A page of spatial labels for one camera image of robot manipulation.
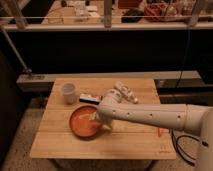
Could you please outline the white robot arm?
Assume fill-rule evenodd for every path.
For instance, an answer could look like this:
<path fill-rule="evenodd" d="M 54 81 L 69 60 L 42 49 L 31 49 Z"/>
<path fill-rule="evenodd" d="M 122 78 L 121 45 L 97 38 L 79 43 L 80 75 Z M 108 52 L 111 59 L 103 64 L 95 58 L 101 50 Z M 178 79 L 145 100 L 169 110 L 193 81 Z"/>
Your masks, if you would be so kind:
<path fill-rule="evenodd" d="M 115 89 L 104 95 L 95 118 L 107 123 L 123 120 L 183 131 L 198 136 L 195 171 L 213 171 L 213 107 L 190 104 L 125 104 Z"/>

